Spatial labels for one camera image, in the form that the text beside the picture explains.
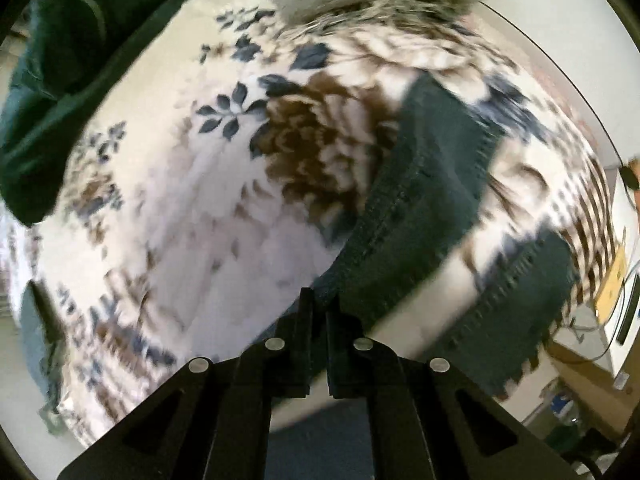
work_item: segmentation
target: wall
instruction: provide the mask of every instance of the wall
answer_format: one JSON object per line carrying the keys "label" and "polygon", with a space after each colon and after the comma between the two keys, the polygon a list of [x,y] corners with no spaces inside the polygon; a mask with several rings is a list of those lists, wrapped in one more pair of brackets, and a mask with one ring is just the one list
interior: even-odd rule
{"label": "wall", "polygon": [[70,433],[47,432],[38,415],[44,398],[27,372],[20,341],[13,320],[0,319],[0,425],[38,480],[55,480],[82,446]]}
{"label": "wall", "polygon": [[7,51],[0,49],[0,107],[4,104],[9,89],[11,74],[14,71],[18,58]]}
{"label": "wall", "polygon": [[[606,0],[484,0],[560,66],[624,160],[640,153],[640,53]],[[616,160],[603,160],[604,166]]]}
{"label": "wall", "polygon": [[512,396],[501,403],[514,418],[520,422],[531,415],[542,404],[540,397],[542,389],[558,377],[558,372],[551,364],[551,360],[542,352],[540,366],[531,375],[526,376],[518,385]]}

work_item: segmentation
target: bed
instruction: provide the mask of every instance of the bed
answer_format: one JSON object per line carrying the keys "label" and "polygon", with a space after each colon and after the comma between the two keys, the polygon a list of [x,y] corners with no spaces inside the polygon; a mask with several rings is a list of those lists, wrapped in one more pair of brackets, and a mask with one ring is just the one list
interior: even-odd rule
{"label": "bed", "polygon": [[[27,228],[2,212],[14,318],[27,281],[42,283],[68,348],[58,411],[83,444],[188,359],[238,355],[330,268],[420,70],[517,133],[450,256],[468,289],[457,308],[508,253],[504,240],[547,223],[580,276],[550,332],[593,298],[614,235],[586,126],[543,77],[475,34],[473,16],[446,21],[459,12],[447,0],[377,0],[285,27],[271,0],[188,0],[86,125],[52,214]],[[492,71],[500,77],[488,82]],[[497,100],[483,101],[486,92]]]}

